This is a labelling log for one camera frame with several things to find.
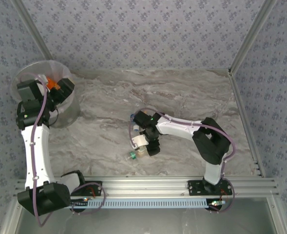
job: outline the wall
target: wall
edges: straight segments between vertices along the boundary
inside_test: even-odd
[[[263,0],[22,0],[72,70],[228,68]]]
[[[43,59],[9,0],[0,1],[0,225],[12,198],[12,179],[25,178],[23,141],[15,124],[17,104],[9,94],[11,78],[22,66]]]
[[[279,0],[235,75],[267,176],[287,209],[287,0]]]

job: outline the clear plastic bowl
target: clear plastic bowl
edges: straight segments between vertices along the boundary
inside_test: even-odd
[[[12,79],[10,94],[16,102],[21,101],[17,84],[29,79],[35,79],[32,75],[23,75],[26,72],[46,75],[55,82],[58,82],[62,78],[69,78],[73,82],[70,70],[60,62],[44,60],[31,63],[22,68]],[[80,113],[79,102],[75,97],[75,90],[63,103],[57,106],[57,109],[59,112],[58,116],[57,111],[50,112],[49,124],[53,124],[52,127],[64,128],[75,122]]]

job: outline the purple cable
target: purple cable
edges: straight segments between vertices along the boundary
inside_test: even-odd
[[[98,183],[90,182],[90,183],[87,183],[87,184],[83,184],[83,185],[81,185],[81,186],[75,188],[75,189],[73,190],[73,192],[75,192],[75,191],[77,191],[78,189],[81,189],[81,188],[83,188],[83,187],[85,187],[85,186],[88,186],[88,185],[96,185],[96,186],[98,186],[98,187],[100,187],[100,188],[102,189],[102,191],[103,191],[103,200],[102,200],[102,203],[100,204],[100,206],[99,206],[98,208],[96,208],[96,209],[93,210],[93,211],[84,212],[84,213],[77,213],[77,212],[74,211],[74,206],[75,206],[76,203],[78,203],[78,202],[75,202],[75,203],[72,205],[72,212],[73,212],[74,214],[77,214],[77,215],[90,215],[90,214],[94,214],[94,213],[96,213],[97,211],[99,211],[99,210],[102,208],[102,206],[104,205],[104,203],[105,203],[105,200],[106,200],[105,190],[104,190],[104,188],[103,188],[100,184],[98,184]]]
[[[24,75],[32,75],[34,77],[36,77],[42,84],[43,88],[44,88],[44,100],[42,102],[42,105],[41,105],[41,109],[40,109],[40,112],[35,120],[35,123],[33,125],[33,128],[32,128],[32,133],[31,133],[31,159],[32,159],[32,171],[33,171],[33,209],[34,209],[34,216],[36,217],[37,219],[37,223],[40,227],[44,226],[45,223],[47,222],[47,220],[49,219],[49,217],[51,216],[52,212],[50,214],[48,214],[48,216],[45,218],[45,220],[43,221],[43,223],[40,222],[40,219],[39,219],[39,215],[38,215],[38,210],[37,210],[37,203],[36,203],[36,188],[37,188],[37,179],[35,179],[35,177],[37,176],[37,172],[36,172],[36,164],[35,164],[35,152],[34,152],[34,137],[35,137],[35,130],[36,130],[36,127],[37,127],[37,124],[40,120],[40,117],[42,115],[42,113],[44,112],[44,109],[45,109],[45,105],[46,105],[46,101],[47,101],[47,88],[46,88],[46,84],[45,82],[36,74],[34,73],[23,73],[22,76]]]
[[[235,143],[233,141],[233,139],[231,137],[229,137],[225,132],[221,131],[220,129],[218,128],[215,128],[215,127],[212,127],[212,126],[209,126],[209,125],[206,125],[206,124],[202,124],[202,123],[185,123],[185,122],[182,122],[182,121],[178,121],[178,120],[174,120],[174,119],[170,119],[168,118],[167,116],[165,116],[163,113],[160,113],[159,111],[155,110],[155,109],[152,109],[152,108],[149,108],[149,107],[144,107],[144,108],[141,108],[139,110],[137,110],[134,114],[134,117],[135,115],[139,112],[139,111],[143,111],[143,110],[149,110],[149,111],[153,111],[155,113],[158,113],[160,116],[164,117],[165,119],[173,122],[173,123],[178,123],[178,124],[183,124],[183,125],[187,125],[187,126],[198,126],[198,127],[203,127],[203,128],[209,128],[209,129],[212,129],[218,133],[220,133],[221,135],[223,135],[225,138],[227,138],[227,140],[231,143],[232,145],[232,152],[231,154],[229,154],[228,156],[226,156],[223,160],[222,160],[222,166],[221,166],[221,178],[226,180],[229,185],[231,186],[232,188],[232,192],[233,192],[233,199],[230,203],[230,205],[228,207],[226,207],[224,210],[222,211],[218,211],[218,209],[216,209],[215,207],[213,206],[210,206],[211,208],[213,208],[214,210],[218,211],[218,212],[225,212],[227,211],[228,209],[230,209],[233,205],[233,202],[234,202],[234,199],[235,199],[235,191],[234,191],[234,187],[232,185],[232,183],[224,178],[224,169],[225,169],[225,165],[226,165],[226,162],[227,160],[231,160],[236,152],[236,147],[235,147]],[[128,126],[128,134],[129,134],[129,139],[130,139],[130,142],[133,146],[135,146],[134,142],[133,142],[133,138],[132,138],[132,134],[131,134],[131,122],[132,122],[132,119],[130,119],[130,122],[129,122],[129,126]]]

